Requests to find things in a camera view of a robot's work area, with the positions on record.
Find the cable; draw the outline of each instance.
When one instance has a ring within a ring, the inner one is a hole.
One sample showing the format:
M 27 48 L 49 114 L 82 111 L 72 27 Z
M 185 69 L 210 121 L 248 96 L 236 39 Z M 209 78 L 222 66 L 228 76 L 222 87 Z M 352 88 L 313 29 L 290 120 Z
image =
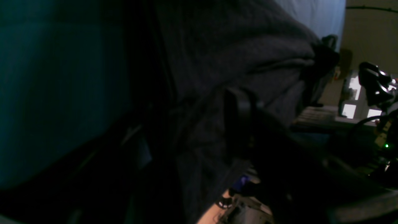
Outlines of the cable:
M 388 115 L 373 116 L 373 117 L 369 117 L 369 118 L 363 119 L 362 121 L 356 123 L 356 124 L 351 128 L 351 130 L 348 132 L 348 134 L 347 134 L 347 142 L 350 141 L 352 135 L 354 134 L 354 132 L 355 132 L 360 126 L 364 125 L 365 123 L 367 123 L 367 122 L 369 122 L 369 121 L 376 120 L 376 119 L 381 119 L 381 118 L 385 118 L 385 117 L 388 117 Z
M 393 10 L 391 8 L 379 8 L 379 7 L 369 7 L 369 6 L 347 6 L 346 9 L 372 9 L 372 10 L 381 10 L 386 12 L 398 13 L 397 10 Z

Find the dark gray fabric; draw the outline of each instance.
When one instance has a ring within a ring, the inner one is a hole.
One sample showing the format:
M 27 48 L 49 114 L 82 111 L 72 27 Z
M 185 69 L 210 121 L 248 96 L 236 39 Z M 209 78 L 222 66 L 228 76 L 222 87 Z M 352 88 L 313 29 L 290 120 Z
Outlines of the dark gray fabric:
M 286 126 L 300 111 L 303 70 L 320 41 L 272 0 L 155 1 L 178 102 L 170 118 L 184 215 L 193 224 L 249 166 L 226 162 L 223 90 L 243 86 Z

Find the blue object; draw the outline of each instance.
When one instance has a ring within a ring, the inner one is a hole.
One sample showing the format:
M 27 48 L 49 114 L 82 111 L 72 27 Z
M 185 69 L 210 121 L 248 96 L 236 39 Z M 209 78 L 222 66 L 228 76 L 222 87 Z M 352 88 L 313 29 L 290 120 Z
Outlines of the blue object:
M 234 185 L 232 185 L 232 188 L 238 192 L 242 191 L 242 187 L 250 181 L 250 178 L 246 175 L 243 175 L 239 178 L 239 180 L 237 182 L 234 183 Z

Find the white wall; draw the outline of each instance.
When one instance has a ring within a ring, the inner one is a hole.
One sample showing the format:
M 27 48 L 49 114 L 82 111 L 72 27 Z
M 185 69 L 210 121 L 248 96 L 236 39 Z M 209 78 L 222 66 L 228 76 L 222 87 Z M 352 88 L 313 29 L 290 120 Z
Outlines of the white wall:
M 347 6 L 362 5 L 398 10 L 397 0 L 347 0 Z M 346 10 L 341 47 L 353 52 L 351 69 L 369 61 L 388 73 L 398 73 L 398 14 Z M 343 81 L 329 83 L 319 103 L 337 106 L 342 85 Z

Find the teal wall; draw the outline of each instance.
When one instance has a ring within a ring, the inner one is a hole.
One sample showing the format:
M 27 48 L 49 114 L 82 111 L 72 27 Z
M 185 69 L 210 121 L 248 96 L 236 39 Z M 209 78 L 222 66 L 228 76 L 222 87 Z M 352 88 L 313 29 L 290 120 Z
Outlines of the teal wall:
M 0 190 L 131 108 L 121 6 L 110 2 L 0 1 Z

